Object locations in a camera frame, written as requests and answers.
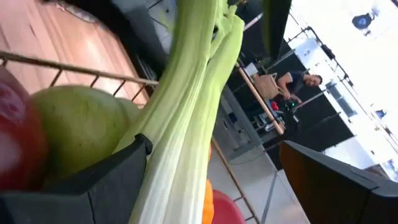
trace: green apple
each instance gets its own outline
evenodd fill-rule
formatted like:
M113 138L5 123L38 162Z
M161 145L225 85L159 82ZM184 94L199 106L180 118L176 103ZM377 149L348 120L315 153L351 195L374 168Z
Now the green apple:
M138 117L141 110L132 101L125 98L118 98L119 102L122 104L122 108L129 120L129 124L133 124Z
M50 181L111 155L128 126L119 100L94 88L56 86L34 94L32 101L50 148Z

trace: metal wire rack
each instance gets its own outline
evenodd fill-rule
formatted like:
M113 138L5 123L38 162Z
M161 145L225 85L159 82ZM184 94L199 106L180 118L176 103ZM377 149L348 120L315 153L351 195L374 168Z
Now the metal wire rack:
M109 72L102 72L100 70L95 70L95 69L90 69L90 68L84 68L84 67L77 67L74 65L66 64L66 63L59 63L59 62L54 62L51 60L44 60L44 59L39 59L39 58L33 58L33 57L27 57L24 55L19 55L11 52L6 52L3 50L0 50L0 59L2 60L1 65L6 67L8 62L19 62L19 63L24 63L24 64L29 64L29 65L35 65L39 67L47 67L47 68L54 68L57 69L56 75L54 79L51 81L49 87L54 86L57 83L57 80L60 78L61 74L63 72L77 72L80 73L81 75L90 75L94 76L94 80L90 83L90 87L93 87L94 84L97 82L97 80L100 77L105 77L105 78L110 78L113 80L120 80L122 81L121 84L117 87L117 89L113 92L113 95L115 96L118 91L123 87L123 85L126 82L133 82L137 84L141 84L140 89L137 91L137 93L131 98L131 101L134 101L137 96L143 91L143 89L146 86L151 86L153 89L156 88L156 86L159 84L158 81L155 80L148 80L144 78L136 78L136 77L131 77L131 76L125 76L125 75L119 75L115 73L109 73ZM251 216L246 219L246 221L249 220L254 220L257 224L260 224L260 220L258 219L252 205L249 203L247 197L245 196L242 187L239 185L237 178L235 177L233 171L228 165L227 160L225 159L225 156L221 152L220 147L218 146L216 140L212 138L211 144L217 154L219 155L221 161L223 162L225 168L228 171L229 176L232 178L234 184L236 185L236 188L238 189L239 193L241 194L238 198L234 199L233 201L236 202L238 200L243 199L244 203L247 205L251 212Z

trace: white wall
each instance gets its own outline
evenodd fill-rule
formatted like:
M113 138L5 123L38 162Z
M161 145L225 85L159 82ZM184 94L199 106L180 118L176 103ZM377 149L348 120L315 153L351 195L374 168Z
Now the white wall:
M253 149L231 161L231 168L240 186L243 188L246 197L261 220L271 183L276 172L271 160L260 149ZM209 163L208 178L214 189L224 192L231 199L234 200L240 196L221 159L214 150ZM241 209L245 218L251 216L243 200L238 200L236 204ZM287 182L284 171L278 172L266 223L309 223L293 190Z
M365 169L376 164L369 152L359 143L356 136L329 147L325 150L325 154L359 169Z

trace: wooden pole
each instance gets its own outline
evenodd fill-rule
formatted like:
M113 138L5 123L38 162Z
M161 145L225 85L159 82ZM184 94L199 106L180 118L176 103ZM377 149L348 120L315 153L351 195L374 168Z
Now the wooden pole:
M241 186L238 184L238 180L236 179L235 174L232 172L232 170L231 170L231 168L230 168L230 166L228 164L228 161L225 159L225 156L224 156L223 152L221 152L221 149L220 149L218 143L216 142L216 140L214 139L214 137L211 138L211 144L213 145L213 147L216 150L217 154L221 158L221 161L223 162L224 166L226 167L226 170L228 171L229 175L231 176L232 181L236 185L236 188L238 189L239 193L241 194L242 199L244 200L244 202L248 206L248 209L252 213L252 217L247 218L246 221L253 218L256 221L257 224L260 224L260 219L257 217L257 215L256 215L256 213L255 213L255 211L253 209L253 206L250 204L250 202L246 198L246 195L244 194Z
M278 132L278 134L282 135L284 133L284 129L281 128L279 123L275 120L274 115L272 115L271 111L269 111L266 103L264 102L264 100L262 99L260 94L257 92L256 88L254 87L254 85L251 82L251 80L249 79L249 77L245 74L245 72L243 71L242 67L240 67L239 64L236 64L236 66L238 67L239 73L241 74L242 78L244 79L246 84L248 84L248 87L253 92L254 96L257 99L257 101L260 103L262 109L266 112L266 115L269 117L269 119L271 119L272 124L274 124L276 131Z

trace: celery stalk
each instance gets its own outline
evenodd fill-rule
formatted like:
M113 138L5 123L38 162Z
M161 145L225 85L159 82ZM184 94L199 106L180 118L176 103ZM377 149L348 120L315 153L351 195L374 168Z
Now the celery stalk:
M201 223L208 145L221 91L236 62L243 22L226 0L179 0L167 68L115 152L137 133L153 143L133 224ZM222 32L211 42L215 24Z
M221 92L238 57L244 22L233 15L229 33L210 60L178 161L164 223L200 223L205 196L208 145Z

